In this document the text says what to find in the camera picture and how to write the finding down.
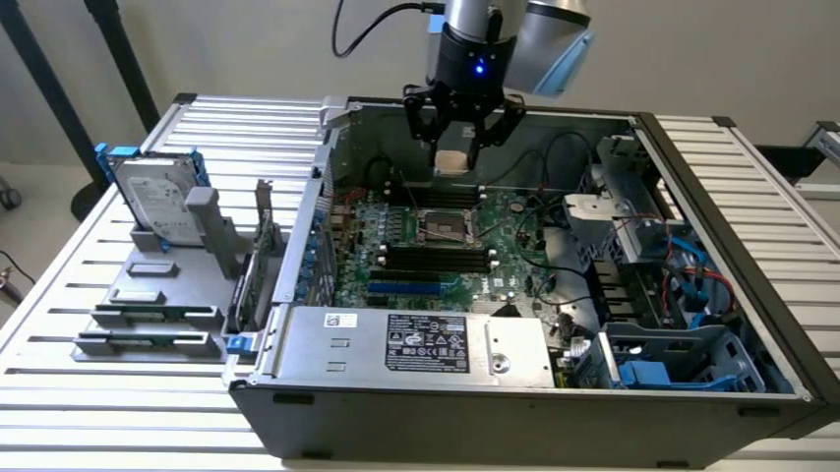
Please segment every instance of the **black cable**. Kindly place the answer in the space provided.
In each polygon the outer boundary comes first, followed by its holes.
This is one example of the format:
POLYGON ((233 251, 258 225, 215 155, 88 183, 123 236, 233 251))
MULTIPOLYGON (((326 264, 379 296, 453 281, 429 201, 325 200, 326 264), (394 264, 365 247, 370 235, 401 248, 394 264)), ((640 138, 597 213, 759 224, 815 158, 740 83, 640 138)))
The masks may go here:
POLYGON ((365 162, 365 169, 362 170, 362 185, 361 185, 361 187, 363 189, 369 188, 367 179, 370 178, 370 170, 373 169, 373 164, 375 164, 377 162, 387 162, 389 163, 389 167, 394 167, 394 161, 385 154, 374 155, 370 159, 367 159, 367 162, 365 162))
POLYGON ((18 263, 15 262, 15 260, 12 259, 12 256, 10 256, 10 253, 7 253, 6 251, 0 251, 0 254, 3 256, 6 256, 6 259, 10 260, 10 263, 12 263, 12 266, 15 266, 15 270, 18 272, 22 273, 22 275, 27 278, 27 280, 32 283, 32 285, 36 284, 36 280, 32 278, 31 275, 27 274, 27 271, 22 269, 22 267, 18 265, 18 263))
POLYGON ((546 283, 549 283, 549 280, 552 279, 552 277, 548 277, 542 283, 540 284, 540 286, 537 287, 537 291, 534 292, 534 298, 537 298, 542 303, 545 303, 546 305, 552 306, 552 307, 562 307, 564 305, 570 305, 572 303, 577 303, 582 300, 589 300, 592 299, 592 295, 585 295, 582 297, 577 297, 573 300, 569 300, 568 302, 550 302, 549 300, 546 300, 542 297, 542 289, 546 286, 546 283))
POLYGON ((554 137, 552 138, 552 141, 549 142, 549 146, 546 147, 546 156, 552 155, 552 148, 554 147, 554 143, 560 141, 561 138, 565 138, 566 136, 574 136, 582 141, 582 143, 586 146, 586 158, 589 160, 589 164, 592 164, 594 162, 594 153, 592 152, 593 150, 592 142, 589 141, 589 138, 584 136, 582 133, 578 133, 577 131, 561 131, 557 135, 554 135, 554 137))
MULTIPOLYGON (((513 233, 514 235, 517 235, 520 233, 520 231, 522 230, 522 228, 525 227, 525 222, 528 221, 528 219, 537 213, 537 210, 541 208, 545 208, 546 211, 552 211, 552 208, 561 206, 562 203, 560 204, 553 204, 553 205, 548 205, 548 206, 538 206, 536 208, 532 208, 532 210, 528 212, 528 214, 525 214, 525 216, 522 217, 522 220, 520 221, 520 225, 516 228, 516 232, 513 233)), ((522 258, 524 261, 526 261, 530 265, 533 265, 534 267, 538 268, 546 268, 549 270, 562 270, 565 272, 570 272, 574 275, 577 275, 578 277, 581 277, 584 280, 586 280, 586 276, 584 275, 584 273, 580 270, 574 270, 570 267, 561 267, 558 265, 548 265, 548 264, 541 264, 537 263, 536 261, 533 261, 528 256, 525 256, 522 254, 522 251, 520 250, 518 245, 516 245, 516 252, 518 253, 520 258, 522 258)))
POLYGON ((544 180, 546 181, 546 183, 548 183, 549 178, 550 178, 550 175, 549 175, 549 156, 552 155, 552 148, 554 147, 556 142, 560 141, 561 138, 565 138, 566 136, 574 136, 584 142, 584 144, 586 146, 586 160, 589 162, 588 165, 592 165, 594 163, 594 153, 592 151, 593 150, 592 142, 589 141, 586 136, 584 136, 577 131, 561 131, 557 135, 554 135, 554 137, 549 141, 549 146, 546 147, 545 167, 544 167, 544 174, 545 174, 544 180))
POLYGON ((529 149, 526 152, 524 152, 518 156, 518 158, 516 159, 516 162, 513 162, 513 165, 510 165, 510 167, 508 167, 508 169, 501 174, 498 174, 496 179, 489 180, 485 183, 485 185, 493 185, 496 182, 498 182, 501 179, 504 179, 510 174, 510 172, 513 172, 513 169, 516 169, 516 167, 522 163, 522 160, 525 160, 525 157, 528 157, 528 155, 532 154, 532 153, 536 153, 540 156, 540 158, 542 159, 544 164, 545 164, 546 157, 545 157, 545 155, 542 155, 542 152, 540 152, 538 149, 529 149))
POLYGON ((339 0, 339 6, 337 8, 337 15, 333 19, 333 55, 337 56, 339 59, 345 59, 350 54, 353 54, 353 51, 358 47, 358 44, 365 40, 370 32, 374 31, 374 29, 379 26, 379 24, 385 21, 385 19, 389 18, 395 13, 402 12, 403 10, 418 10, 421 12, 436 13, 441 9, 438 4, 433 4, 428 2, 422 2, 422 3, 413 2, 413 3, 402 3, 399 5, 394 5, 385 12, 382 12, 382 14, 377 17, 373 23, 367 26, 367 28, 365 29, 362 34, 358 36, 358 38, 353 40, 346 50, 343 52, 339 52, 337 36, 339 34, 339 18, 342 17, 342 7, 343 7, 343 0, 339 0))

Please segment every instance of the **warning label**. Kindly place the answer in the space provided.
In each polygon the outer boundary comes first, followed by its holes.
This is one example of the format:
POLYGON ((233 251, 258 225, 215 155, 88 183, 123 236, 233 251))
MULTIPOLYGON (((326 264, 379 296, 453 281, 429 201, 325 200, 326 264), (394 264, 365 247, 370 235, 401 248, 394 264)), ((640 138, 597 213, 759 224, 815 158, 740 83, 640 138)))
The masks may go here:
POLYGON ((469 349, 464 318, 389 315, 385 366, 391 371, 469 374, 469 349))

